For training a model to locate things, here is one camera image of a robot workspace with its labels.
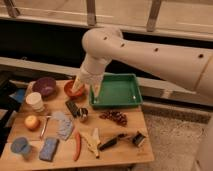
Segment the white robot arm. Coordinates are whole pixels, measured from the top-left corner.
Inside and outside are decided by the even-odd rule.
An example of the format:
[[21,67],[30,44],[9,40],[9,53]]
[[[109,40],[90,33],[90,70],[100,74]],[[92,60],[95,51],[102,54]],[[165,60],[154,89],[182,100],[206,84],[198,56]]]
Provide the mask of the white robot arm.
[[82,46],[86,56],[73,91],[83,84],[99,91],[107,65],[116,60],[213,101],[213,49],[129,41],[117,28],[88,30]]

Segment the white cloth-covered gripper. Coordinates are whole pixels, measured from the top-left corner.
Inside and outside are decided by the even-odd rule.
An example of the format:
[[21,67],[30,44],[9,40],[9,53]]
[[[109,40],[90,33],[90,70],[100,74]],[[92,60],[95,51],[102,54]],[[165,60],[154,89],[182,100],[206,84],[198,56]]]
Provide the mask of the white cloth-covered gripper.
[[94,101],[97,102],[100,93],[100,83],[103,80],[106,67],[106,59],[96,58],[87,54],[80,67],[78,77],[76,77],[71,91],[76,93],[83,86],[83,83],[92,85]]

